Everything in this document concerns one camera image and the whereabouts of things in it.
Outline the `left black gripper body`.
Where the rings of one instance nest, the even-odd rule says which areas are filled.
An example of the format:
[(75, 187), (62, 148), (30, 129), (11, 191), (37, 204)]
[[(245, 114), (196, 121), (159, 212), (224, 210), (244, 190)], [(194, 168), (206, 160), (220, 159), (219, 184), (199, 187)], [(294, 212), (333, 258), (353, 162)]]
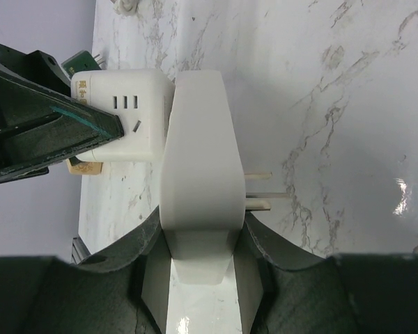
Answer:
[(44, 175), (77, 153), (67, 78), (55, 58), (0, 44), (0, 183)]

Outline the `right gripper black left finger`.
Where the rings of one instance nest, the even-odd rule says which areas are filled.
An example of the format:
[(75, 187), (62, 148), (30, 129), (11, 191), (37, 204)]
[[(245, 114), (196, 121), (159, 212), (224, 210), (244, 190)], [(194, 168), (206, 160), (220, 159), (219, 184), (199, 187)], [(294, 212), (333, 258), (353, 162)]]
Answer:
[(155, 209), (79, 264), (0, 257), (0, 333), (163, 333), (166, 323), (142, 296), (161, 232)]

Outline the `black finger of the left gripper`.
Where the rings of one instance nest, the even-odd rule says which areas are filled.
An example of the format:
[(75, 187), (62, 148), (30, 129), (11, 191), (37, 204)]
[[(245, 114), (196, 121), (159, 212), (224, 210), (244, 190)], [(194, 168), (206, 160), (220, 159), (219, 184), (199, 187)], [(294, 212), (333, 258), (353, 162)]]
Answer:
[(46, 175), (50, 166), (110, 142), (110, 139), (92, 137), (72, 145), (65, 139), (24, 141), (18, 145), (0, 143), (0, 184)]
[(124, 135), (118, 117), (70, 97), (70, 82), (53, 56), (0, 51), (0, 127), (20, 127), (44, 117), (74, 120), (90, 137)]

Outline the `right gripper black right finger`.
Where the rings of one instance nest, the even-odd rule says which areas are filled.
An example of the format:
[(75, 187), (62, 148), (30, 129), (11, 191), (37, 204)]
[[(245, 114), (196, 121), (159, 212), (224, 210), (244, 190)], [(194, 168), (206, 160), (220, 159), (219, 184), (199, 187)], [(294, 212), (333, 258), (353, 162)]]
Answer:
[(253, 333), (418, 333), (418, 254), (318, 257), (245, 217), (263, 298)]

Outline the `tan wooden cube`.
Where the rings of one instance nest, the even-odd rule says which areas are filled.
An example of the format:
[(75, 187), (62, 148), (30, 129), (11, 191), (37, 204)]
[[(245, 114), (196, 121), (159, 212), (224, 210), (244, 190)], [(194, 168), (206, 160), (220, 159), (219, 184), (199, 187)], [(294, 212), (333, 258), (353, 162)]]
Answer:
[(69, 173), (72, 175), (99, 175), (102, 172), (103, 163), (100, 162), (81, 162), (74, 166), (69, 160), (65, 162)]

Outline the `dark green cube plug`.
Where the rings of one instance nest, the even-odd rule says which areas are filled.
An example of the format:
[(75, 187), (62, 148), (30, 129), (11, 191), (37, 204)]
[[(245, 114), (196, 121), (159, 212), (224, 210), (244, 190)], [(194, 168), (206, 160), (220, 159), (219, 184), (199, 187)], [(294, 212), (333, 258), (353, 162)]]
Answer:
[(93, 56), (89, 51), (82, 50), (71, 56), (61, 66), (71, 79), (75, 73), (100, 70), (105, 59), (100, 54)]

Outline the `white cube with print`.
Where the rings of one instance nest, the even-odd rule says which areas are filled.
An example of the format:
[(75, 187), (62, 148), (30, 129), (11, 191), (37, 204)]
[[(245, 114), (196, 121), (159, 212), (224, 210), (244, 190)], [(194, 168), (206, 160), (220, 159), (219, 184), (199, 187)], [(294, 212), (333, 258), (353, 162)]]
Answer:
[(87, 162), (155, 161), (164, 151), (174, 83), (157, 69), (94, 70), (71, 79), (71, 96), (117, 115), (118, 140), (77, 156)]

